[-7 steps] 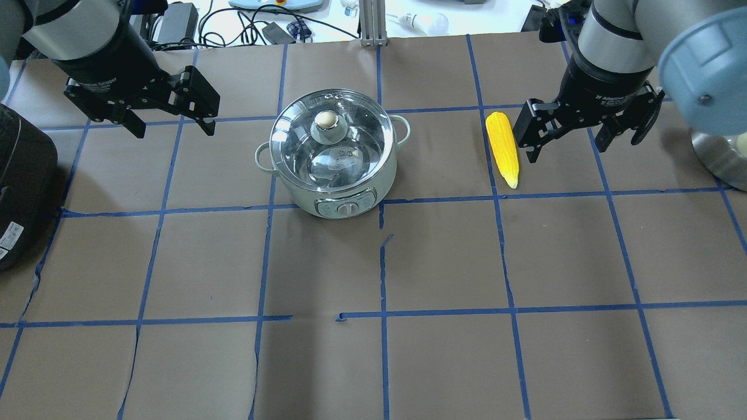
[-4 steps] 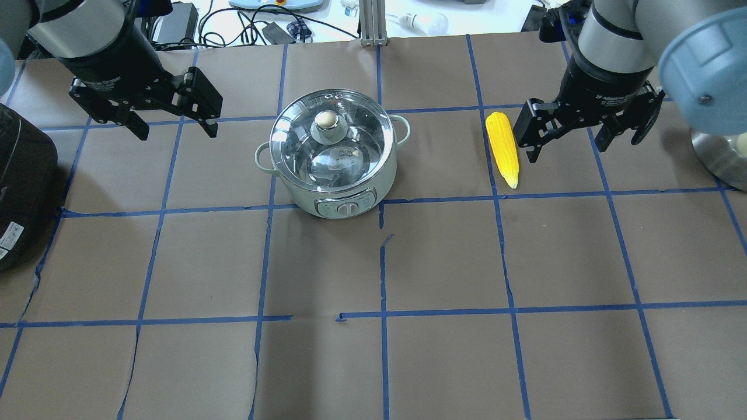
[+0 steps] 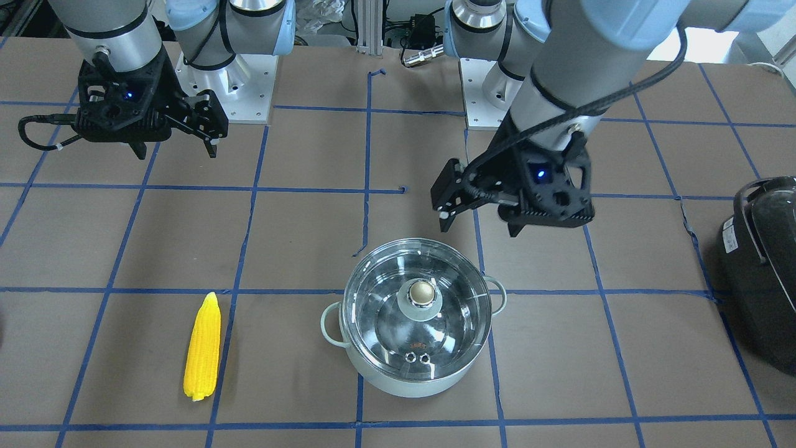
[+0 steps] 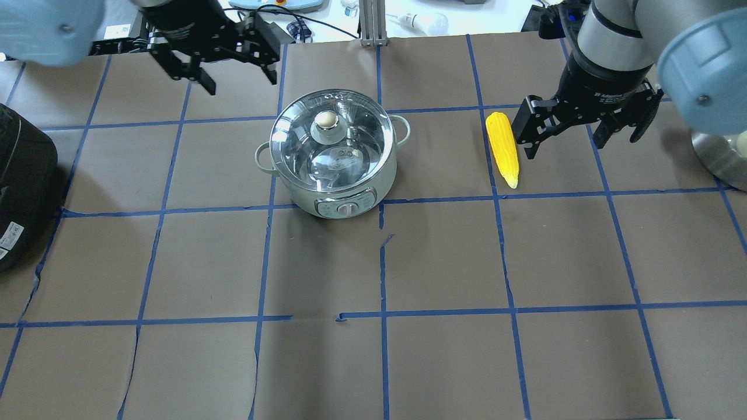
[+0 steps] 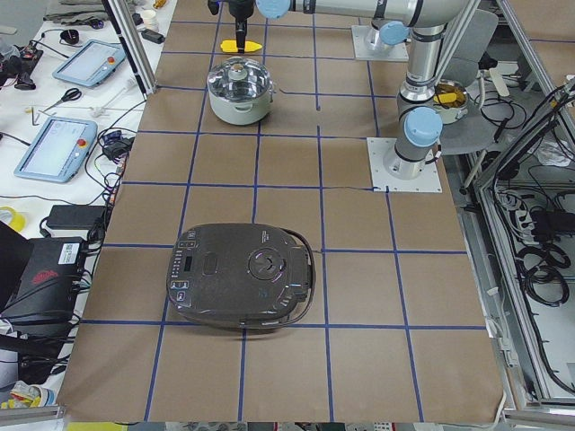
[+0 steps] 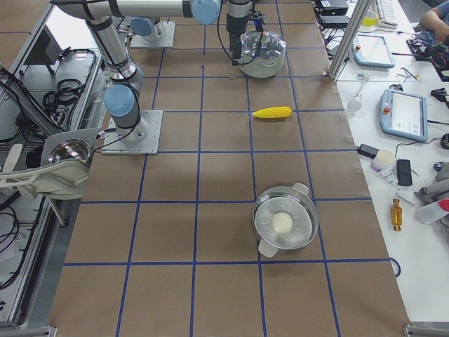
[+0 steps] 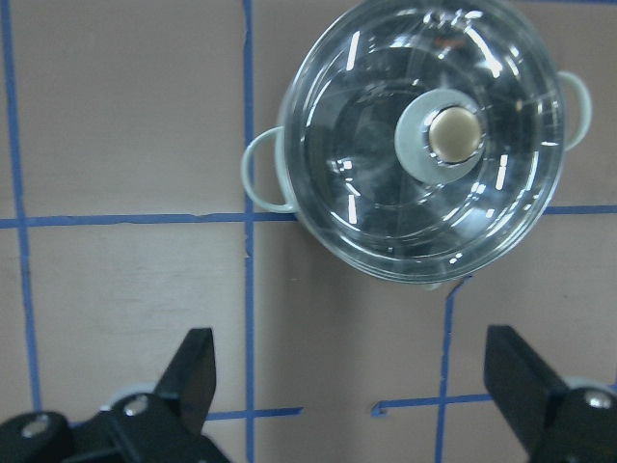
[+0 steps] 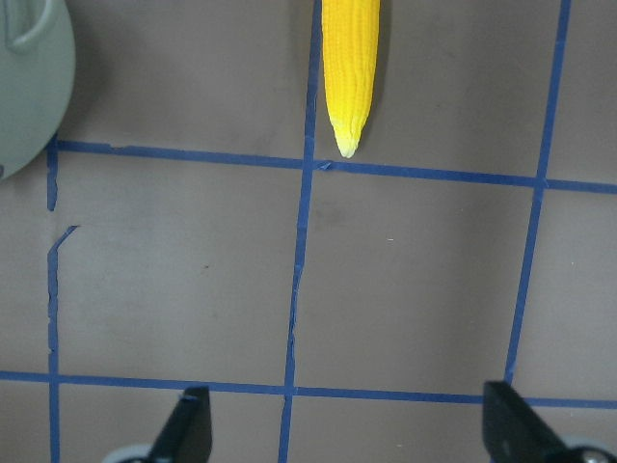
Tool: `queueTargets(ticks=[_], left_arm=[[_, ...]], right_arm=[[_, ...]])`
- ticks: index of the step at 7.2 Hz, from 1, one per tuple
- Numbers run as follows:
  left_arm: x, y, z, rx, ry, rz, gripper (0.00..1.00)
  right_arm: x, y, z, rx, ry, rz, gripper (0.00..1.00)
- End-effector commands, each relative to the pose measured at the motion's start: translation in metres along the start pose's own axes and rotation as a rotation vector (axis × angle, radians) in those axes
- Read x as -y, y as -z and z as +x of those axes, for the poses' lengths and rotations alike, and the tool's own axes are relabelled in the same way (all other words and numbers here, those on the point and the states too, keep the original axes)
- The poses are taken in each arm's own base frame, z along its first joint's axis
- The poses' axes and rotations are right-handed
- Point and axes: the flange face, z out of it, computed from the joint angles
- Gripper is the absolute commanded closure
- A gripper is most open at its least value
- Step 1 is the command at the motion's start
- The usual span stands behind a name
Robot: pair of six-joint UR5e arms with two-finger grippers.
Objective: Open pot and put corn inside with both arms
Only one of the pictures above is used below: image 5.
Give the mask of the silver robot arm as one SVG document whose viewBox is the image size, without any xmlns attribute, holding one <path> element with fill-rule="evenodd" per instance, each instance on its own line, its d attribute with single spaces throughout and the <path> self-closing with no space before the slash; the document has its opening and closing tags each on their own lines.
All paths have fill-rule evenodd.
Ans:
<svg viewBox="0 0 575 431">
<path fill-rule="evenodd" d="M 451 16 L 421 14 L 410 23 L 411 50 L 407 72 L 397 94 L 399 136 L 389 168 L 401 180 L 413 180 L 426 165 L 443 125 L 433 108 L 436 82 L 443 75 L 440 55 Z"/>
<path fill-rule="evenodd" d="M 229 1 L 234 17 L 237 52 L 245 52 L 248 20 L 254 11 L 268 19 L 289 12 L 332 14 L 399 21 L 407 27 L 434 27 L 455 18 L 468 5 L 463 0 L 308 0 L 308 1 Z"/>
</svg>

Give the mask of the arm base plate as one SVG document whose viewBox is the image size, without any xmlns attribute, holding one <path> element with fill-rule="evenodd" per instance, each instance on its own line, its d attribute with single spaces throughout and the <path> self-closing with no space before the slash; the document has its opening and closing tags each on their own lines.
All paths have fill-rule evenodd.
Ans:
<svg viewBox="0 0 575 431">
<path fill-rule="evenodd" d="M 371 26 L 353 25 L 351 34 L 357 60 L 408 62 L 409 55 L 404 41 L 395 45 L 386 44 L 380 39 L 379 31 Z"/>
<path fill-rule="evenodd" d="M 372 189 L 379 192 L 441 193 L 433 151 L 419 162 L 407 162 L 395 152 L 395 138 L 369 137 L 367 153 Z"/>
</svg>

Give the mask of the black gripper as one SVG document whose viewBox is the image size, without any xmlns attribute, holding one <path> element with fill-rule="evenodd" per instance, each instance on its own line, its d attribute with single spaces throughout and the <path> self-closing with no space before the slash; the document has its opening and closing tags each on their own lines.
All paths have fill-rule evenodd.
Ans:
<svg viewBox="0 0 575 431">
<path fill-rule="evenodd" d="M 220 5 L 222 3 L 228 5 L 229 13 L 235 19 L 249 19 L 253 15 L 255 6 L 254 0 L 221 0 L 221 1 L 207 0 L 208 9 L 212 15 L 218 14 Z M 247 20 L 243 21 L 235 20 L 234 27 L 235 27 L 236 48 L 238 50 L 241 50 L 241 53 L 244 53 L 246 46 L 248 22 Z"/>
</svg>

